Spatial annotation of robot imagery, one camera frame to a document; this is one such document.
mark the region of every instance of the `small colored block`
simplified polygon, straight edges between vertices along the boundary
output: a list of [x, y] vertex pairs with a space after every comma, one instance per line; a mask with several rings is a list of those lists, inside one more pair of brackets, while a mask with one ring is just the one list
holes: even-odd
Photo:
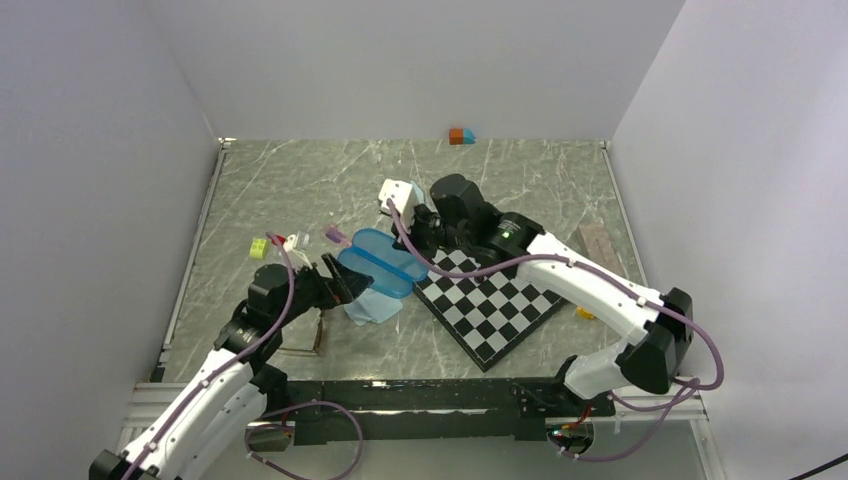
[[263, 260], [266, 253], [268, 253], [268, 240], [254, 238], [253, 243], [250, 245], [250, 258]]
[[471, 130], [467, 128], [462, 129], [462, 144], [463, 145], [473, 145], [476, 142], [474, 139], [474, 134], [471, 133]]
[[448, 140], [451, 145], [462, 145], [465, 140], [463, 129], [451, 128], [450, 133], [448, 134]]
[[349, 247], [351, 245], [350, 240], [347, 238], [347, 235], [342, 233], [339, 230], [338, 225], [335, 223], [331, 223], [324, 227], [324, 236], [327, 237], [331, 242], [337, 243], [343, 247]]
[[595, 319], [595, 315], [592, 314], [592, 312], [586, 310], [583, 307], [577, 307], [577, 315], [580, 315], [581, 317], [585, 318], [586, 320], [594, 320]]

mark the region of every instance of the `blue plastic container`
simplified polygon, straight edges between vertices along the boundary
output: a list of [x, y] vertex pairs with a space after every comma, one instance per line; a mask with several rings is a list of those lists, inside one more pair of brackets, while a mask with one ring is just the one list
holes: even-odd
[[353, 236], [353, 246], [338, 255], [345, 267], [371, 276], [371, 288], [392, 298], [412, 293], [415, 282], [427, 277], [427, 267], [409, 252], [396, 250], [394, 237], [373, 228], [363, 228]]

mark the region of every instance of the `yellow-green cube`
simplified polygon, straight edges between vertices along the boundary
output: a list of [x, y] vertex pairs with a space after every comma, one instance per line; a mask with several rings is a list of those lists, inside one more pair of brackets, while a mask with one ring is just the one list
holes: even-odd
[[250, 245], [250, 258], [263, 260], [266, 253], [268, 253], [268, 240], [264, 238], [254, 238], [253, 244]]

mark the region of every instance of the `black and white checkered board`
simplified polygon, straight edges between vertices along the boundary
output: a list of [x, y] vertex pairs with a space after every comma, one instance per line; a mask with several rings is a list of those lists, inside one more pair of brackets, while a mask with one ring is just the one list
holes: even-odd
[[[456, 250], [439, 251], [436, 265], [450, 272], [470, 272], [477, 265]], [[453, 338], [484, 372], [521, 343], [565, 300], [550, 291], [509, 280], [496, 273], [481, 283], [456, 280], [428, 272], [415, 287], [415, 294], [442, 322]]]

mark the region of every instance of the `white backdrop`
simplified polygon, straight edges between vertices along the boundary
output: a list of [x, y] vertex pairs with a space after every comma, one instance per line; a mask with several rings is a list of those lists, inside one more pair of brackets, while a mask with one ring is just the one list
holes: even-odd
[[725, 355], [706, 403], [731, 479], [848, 451], [846, 25], [845, 2], [689, 0], [613, 139], [649, 279]]
[[611, 138], [683, 0], [148, 0], [219, 136]]
[[218, 142], [138, 2], [0, 1], [0, 465], [81, 479], [155, 365]]

